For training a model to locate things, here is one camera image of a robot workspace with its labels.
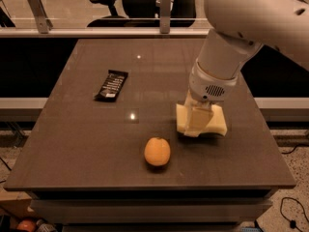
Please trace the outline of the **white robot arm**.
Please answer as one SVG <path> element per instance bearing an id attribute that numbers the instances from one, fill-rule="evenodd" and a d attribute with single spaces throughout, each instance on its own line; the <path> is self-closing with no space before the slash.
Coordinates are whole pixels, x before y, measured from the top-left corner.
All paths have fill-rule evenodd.
<path id="1" fill-rule="evenodd" d="M 204 0 L 211 29 L 189 76 L 178 131 L 197 137 L 225 128 L 218 102 L 236 85 L 239 72 L 265 45 L 309 67 L 308 5 L 297 0 Z"/>

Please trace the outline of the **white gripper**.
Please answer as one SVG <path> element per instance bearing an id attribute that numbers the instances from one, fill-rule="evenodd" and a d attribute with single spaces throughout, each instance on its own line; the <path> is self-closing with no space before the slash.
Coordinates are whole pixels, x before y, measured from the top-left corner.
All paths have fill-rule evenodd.
<path id="1" fill-rule="evenodd" d="M 198 61 L 195 61 L 189 75 L 189 91 L 184 101 L 187 109 L 185 136 L 197 137 L 203 132 L 213 116 L 209 102 L 223 102 L 236 86 L 237 80 L 236 77 L 228 80 L 213 77 L 203 71 Z"/>

